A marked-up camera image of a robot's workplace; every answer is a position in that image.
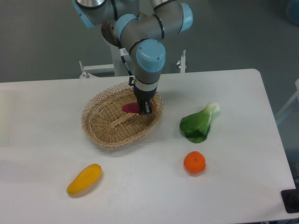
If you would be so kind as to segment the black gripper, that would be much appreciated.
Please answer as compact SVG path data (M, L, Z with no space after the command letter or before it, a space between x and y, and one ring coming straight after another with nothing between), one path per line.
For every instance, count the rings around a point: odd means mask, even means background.
M151 114L151 102L149 102L157 91L157 82L146 84L136 77L129 77L129 86L132 87L133 93L139 102L139 114Z

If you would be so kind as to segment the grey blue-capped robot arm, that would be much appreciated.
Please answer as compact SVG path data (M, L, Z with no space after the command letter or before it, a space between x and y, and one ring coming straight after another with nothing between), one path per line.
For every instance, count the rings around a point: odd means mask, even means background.
M115 21L118 43L130 55L135 70L128 71L137 100L137 113L150 114L166 50L160 40L182 33L193 23L190 6L176 0L153 0L154 13L141 17L137 0L74 0L73 6L86 27Z

